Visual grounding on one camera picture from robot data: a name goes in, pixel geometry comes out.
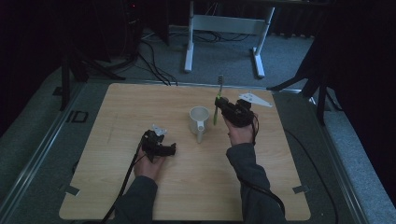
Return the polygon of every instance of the human hand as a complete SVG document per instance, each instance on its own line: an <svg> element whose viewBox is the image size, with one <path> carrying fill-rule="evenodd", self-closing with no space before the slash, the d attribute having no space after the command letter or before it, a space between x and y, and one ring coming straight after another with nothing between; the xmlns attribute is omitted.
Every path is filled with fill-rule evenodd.
<svg viewBox="0 0 396 224"><path fill-rule="evenodd" d="M156 180L165 161L165 157L154 157L153 162L151 162L142 148L139 149L137 155L139 161L134 165L134 176L144 175Z"/></svg>
<svg viewBox="0 0 396 224"><path fill-rule="evenodd" d="M255 114L255 119L253 121L254 127L257 127L257 117L258 115ZM239 145L242 143L253 143L254 134L253 127L251 125L245 126L243 128L235 127L229 120L224 118L225 124L228 127L228 136L230 137L231 146Z"/></svg>

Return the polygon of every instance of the metal frame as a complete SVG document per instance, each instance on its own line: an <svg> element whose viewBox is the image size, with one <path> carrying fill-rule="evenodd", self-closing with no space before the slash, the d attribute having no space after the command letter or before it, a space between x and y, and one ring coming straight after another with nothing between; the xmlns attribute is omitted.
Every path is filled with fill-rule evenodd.
<svg viewBox="0 0 396 224"><path fill-rule="evenodd" d="M259 77L265 77L264 68L262 66L261 52L265 37L268 34L271 19L274 15L274 10L274 7L269 7L269 11L265 20L194 15L194 2L190 1L189 43L187 46L184 70L188 73L192 70L192 54L194 52L194 43L192 42L193 31L205 30L224 33L259 35L260 39L257 48L253 48L252 52L253 59L256 64L257 75Z"/></svg>

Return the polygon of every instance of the black cable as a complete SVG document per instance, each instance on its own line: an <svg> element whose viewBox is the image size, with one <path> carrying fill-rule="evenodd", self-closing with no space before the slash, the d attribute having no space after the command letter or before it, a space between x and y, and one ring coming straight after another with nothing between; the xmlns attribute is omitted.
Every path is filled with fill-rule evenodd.
<svg viewBox="0 0 396 224"><path fill-rule="evenodd" d="M144 62L146 63L146 65L149 67L151 73L154 74L154 76L155 76L156 78L158 78L159 80L161 80L163 83L164 83L164 81L162 80L162 78L165 79L165 80L167 81L167 84L164 83L165 85L171 86L171 83L170 83L169 79L166 78L165 76L168 76L168 77L172 78L172 80L174 80L174 81L176 82L176 84L177 84L177 80L176 80L176 78L175 78L174 76L170 75L169 73L164 72L161 68L157 67L157 65L155 64L155 53L154 53L154 48L153 48L148 42L146 42L146 41L144 41L144 40L141 40L141 43L148 45L149 48L151 49L151 60L152 60L152 63L149 63L149 62L140 54L140 57L143 59L143 61L144 61Z"/></svg>
<svg viewBox="0 0 396 224"><path fill-rule="evenodd" d="M290 134L296 141L297 143L300 145L300 147L303 149L303 151L305 152L305 155L308 157L308 159L311 161L312 165L314 166L315 171L318 174L318 177L320 179L320 182L322 183L324 189L326 190L327 195L330 198L330 201L332 202L332 210L334 211L334 215L335 215L335 223L338 223L338 211L337 211L337 207L335 206L335 202L334 199L332 198L332 195L330 194L329 189L327 188L326 184L324 183L324 180L318 170L318 167L315 165L314 161L312 160L311 156L309 155L308 151L306 150L306 148L304 147L303 143L289 130L287 129L283 129L285 130L285 133Z"/></svg>
<svg viewBox="0 0 396 224"><path fill-rule="evenodd" d="M131 165L129 166L128 172L126 173L126 176L125 176L125 178L124 178L124 181L122 182L122 187L121 187L121 189L120 189L120 192L119 192L119 195L117 196L116 201L122 196L123 192L125 191L126 184L128 183L129 176L131 175L131 172L132 172L132 170L133 170L133 168L134 168L134 165L135 165L138 161L140 161L143 157L145 157L145 156L142 156L141 158L139 158L139 160L136 160L136 159L137 159L137 155L138 155L138 153L139 153L139 149L140 149L141 147L142 147L142 141L140 141L140 142L139 142L139 145L137 146L136 153L134 154L134 158L133 158L132 161L131 161ZM116 207L115 207L116 201L111 205L111 207L110 207L110 209L108 210L108 212L106 213L105 217L102 219L102 221L101 221L102 224L106 224L106 221L108 220L108 218L109 218L109 217L111 216L111 214L113 213L114 209L116 208Z"/></svg>
<svg viewBox="0 0 396 224"><path fill-rule="evenodd" d="M152 73L156 78L158 78L163 84L165 84L166 86L169 86L164 80L162 80L162 79L152 70L152 68L151 68L151 66L150 66L150 64L149 64L149 62L145 59L145 57L143 57L143 55L141 55L140 53L138 53L138 55L139 55L139 57L146 63L146 65L148 66L148 68L151 70L151 73Z"/></svg>
<svg viewBox="0 0 396 224"><path fill-rule="evenodd" d="M282 210L283 215L284 216L286 215L285 204L283 204L282 200L280 200L279 197L277 197L273 192L271 192L271 190L264 189L264 188L261 188L261 187L259 187L257 185L254 185L252 183L249 183L246 180L242 179L240 176L238 176L238 180L242 184L246 185L247 187L249 187L251 189L254 189L254 190L256 190L256 191L258 191L260 193L263 193L263 194L267 195L268 197L274 199L279 204L280 210Z"/></svg>
<svg viewBox="0 0 396 224"><path fill-rule="evenodd" d="M256 115L254 115L254 119L256 119L257 122L257 128L254 126L254 120L251 122L251 128L253 129L253 146L256 145L256 136L259 133L259 128L260 128L260 124L259 124L259 119L257 118Z"/></svg>

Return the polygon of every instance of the gray carpet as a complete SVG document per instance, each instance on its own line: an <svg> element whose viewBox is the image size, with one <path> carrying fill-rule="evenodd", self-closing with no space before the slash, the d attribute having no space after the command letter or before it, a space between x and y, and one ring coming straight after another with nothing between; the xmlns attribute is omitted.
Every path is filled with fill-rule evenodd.
<svg viewBox="0 0 396 224"><path fill-rule="evenodd" d="M217 83L218 75L224 75L225 85L254 88L273 86L293 77L312 43L312 39L300 37L285 39L282 36L269 36L262 52L266 78L258 79L249 51L256 45L257 36L249 36L237 42L195 42L192 72L189 74L183 71L186 36L172 37L170 46L166 46L155 37L146 40L154 47L157 66L172 74L180 83L214 85ZM140 51L150 61L149 47L142 44ZM128 83L156 80L154 75L138 66L145 67L143 62L138 60L128 70L120 69L118 74L127 77L125 82ZM87 122L63 123L50 151L8 223L72 223L71 220L61 220L58 216L64 198L64 193L58 188L70 182L73 165L84 148L95 115L106 93L106 87L112 82L98 74L91 73L91 77L73 105L73 110L89 112ZM52 96L54 88L60 84L58 70L46 80L18 120L0 140L2 199L7 196L23 165L39 146L46 130L56 116L62 115L58 112L60 97ZM300 89L303 85L302 81L291 88ZM339 223L354 223L334 177L323 137L318 131L317 120L309 112L312 105L296 93L277 93L275 99L285 129L303 143L306 152L323 176L324 183L335 201ZM306 197L312 217L303 223L334 223L335 214L330 197L312 162L294 137L287 133L287 138L300 178L303 184L311 189L306 193Z"/></svg>

